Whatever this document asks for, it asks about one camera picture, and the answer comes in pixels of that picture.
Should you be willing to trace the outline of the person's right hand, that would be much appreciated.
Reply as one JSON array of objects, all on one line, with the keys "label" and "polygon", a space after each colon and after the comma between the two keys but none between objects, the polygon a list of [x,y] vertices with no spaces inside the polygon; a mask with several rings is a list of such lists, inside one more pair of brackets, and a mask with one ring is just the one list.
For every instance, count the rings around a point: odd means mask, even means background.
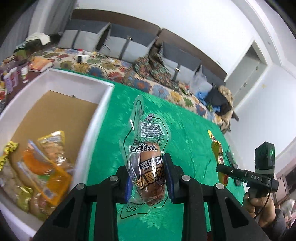
[{"label": "person's right hand", "polygon": [[243,207],[252,218],[256,217],[256,209],[261,210],[258,224],[262,228],[269,226],[276,218],[273,200],[268,199],[267,197],[250,198],[249,192],[246,192],[243,197]]}]

